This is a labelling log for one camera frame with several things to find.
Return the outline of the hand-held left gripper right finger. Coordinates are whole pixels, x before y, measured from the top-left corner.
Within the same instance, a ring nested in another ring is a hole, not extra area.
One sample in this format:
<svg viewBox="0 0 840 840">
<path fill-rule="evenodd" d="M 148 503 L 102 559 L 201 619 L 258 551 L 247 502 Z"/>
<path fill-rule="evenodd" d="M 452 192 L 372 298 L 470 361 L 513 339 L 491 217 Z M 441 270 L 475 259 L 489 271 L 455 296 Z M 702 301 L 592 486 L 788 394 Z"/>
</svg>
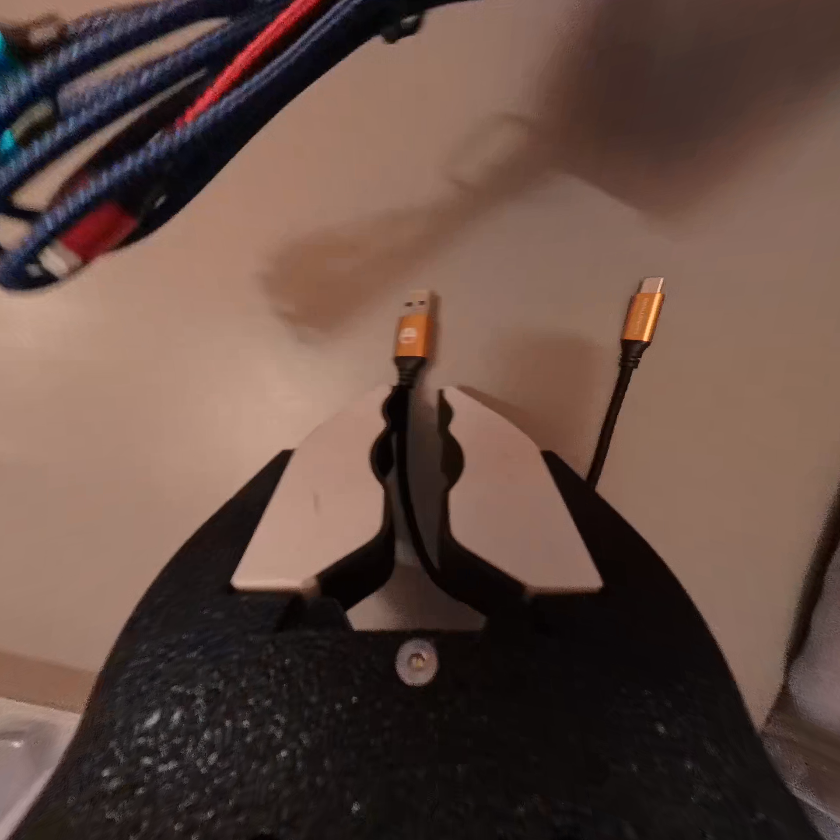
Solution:
<svg viewBox="0 0 840 840">
<path fill-rule="evenodd" d="M 438 392 L 445 477 L 437 560 L 468 604 L 516 604 L 603 587 L 540 448 L 455 386 Z"/>
</svg>

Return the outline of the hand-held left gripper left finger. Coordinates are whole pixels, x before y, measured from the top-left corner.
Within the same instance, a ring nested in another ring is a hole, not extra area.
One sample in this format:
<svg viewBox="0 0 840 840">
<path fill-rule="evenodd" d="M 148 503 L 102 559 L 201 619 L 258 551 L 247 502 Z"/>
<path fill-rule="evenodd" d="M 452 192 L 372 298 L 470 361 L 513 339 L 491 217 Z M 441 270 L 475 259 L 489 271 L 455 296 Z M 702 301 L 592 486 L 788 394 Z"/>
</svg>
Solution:
<svg viewBox="0 0 840 840">
<path fill-rule="evenodd" d="M 395 531 L 374 455 L 391 390 L 346 403 L 293 450 L 231 578 L 237 591 L 360 603 L 389 581 Z"/>
</svg>

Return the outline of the white tray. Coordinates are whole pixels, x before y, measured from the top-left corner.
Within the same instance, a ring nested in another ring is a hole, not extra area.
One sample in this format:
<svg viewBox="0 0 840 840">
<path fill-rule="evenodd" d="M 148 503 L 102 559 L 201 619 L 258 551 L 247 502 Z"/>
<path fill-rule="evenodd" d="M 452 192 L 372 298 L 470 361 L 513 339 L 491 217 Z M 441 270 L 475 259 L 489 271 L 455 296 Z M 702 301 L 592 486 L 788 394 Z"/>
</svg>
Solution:
<svg viewBox="0 0 840 840">
<path fill-rule="evenodd" d="M 75 712 L 1 699 L 3 811 L 56 767 L 79 719 Z"/>
</svg>

